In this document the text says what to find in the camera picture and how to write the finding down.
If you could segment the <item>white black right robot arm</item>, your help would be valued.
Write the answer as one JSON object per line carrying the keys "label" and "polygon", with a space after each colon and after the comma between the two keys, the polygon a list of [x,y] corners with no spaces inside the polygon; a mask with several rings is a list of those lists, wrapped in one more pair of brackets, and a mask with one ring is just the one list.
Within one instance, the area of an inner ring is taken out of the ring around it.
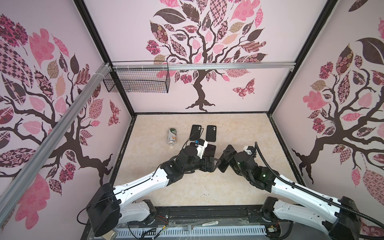
{"label": "white black right robot arm", "polygon": [[258,146],[245,147],[237,152],[232,145],[223,151],[218,166],[221,172],[231,167],[252,186],[297,203],[295,206],[269,197],[262,213],[266,220],[288,220],[312,227],[328,234],[332,240],[358,240],[361,231],[361,217],[357,215],[355,202],[342,197],[336,199],[320,194],[297,184],[272,170],[267,165],[259,166],[255,157],[260,153]]}

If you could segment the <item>purple smartphone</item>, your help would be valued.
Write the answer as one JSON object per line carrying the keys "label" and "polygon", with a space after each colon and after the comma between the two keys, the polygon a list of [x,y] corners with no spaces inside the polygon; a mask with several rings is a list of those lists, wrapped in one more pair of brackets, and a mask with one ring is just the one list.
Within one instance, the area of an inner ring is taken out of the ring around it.
{"label": "purple smartphone", "polygon": [[216,146],[208,144],[207,147],[205,148],[204,157],[214,157],[216,152]]}

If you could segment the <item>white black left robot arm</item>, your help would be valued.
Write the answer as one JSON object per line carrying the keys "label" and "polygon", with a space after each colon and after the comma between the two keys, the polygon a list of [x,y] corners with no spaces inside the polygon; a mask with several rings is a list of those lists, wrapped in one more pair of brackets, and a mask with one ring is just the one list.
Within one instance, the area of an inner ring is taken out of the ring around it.
{"label": "white black left robot arm", "polygon": [[140,179],[114,187],[109,183],[99,187],[86,206],[94,236],[104,236],[119,224],[151,223],[157,215],[156,208],[149,200],[139,203],[136,200],[181,180],[186,173],[214,172],[221,160],[205,157],[204,151],[205,147],[187,146]]}

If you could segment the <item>black phone case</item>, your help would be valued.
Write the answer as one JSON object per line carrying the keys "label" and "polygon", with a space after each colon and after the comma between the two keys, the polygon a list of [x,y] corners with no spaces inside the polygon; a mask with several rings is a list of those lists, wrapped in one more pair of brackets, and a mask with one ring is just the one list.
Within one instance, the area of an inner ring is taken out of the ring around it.
{"label": "black phone case", "polygon": [[200,139],[202,132],[202,126],[201,125],[192,125],[191,132],[190,132],[190,141],[197,141]]}
{"label": "black phone case", "polygon": [[208,125],[206,131],[206,141],[214,143],[217,139],[217,126]]}

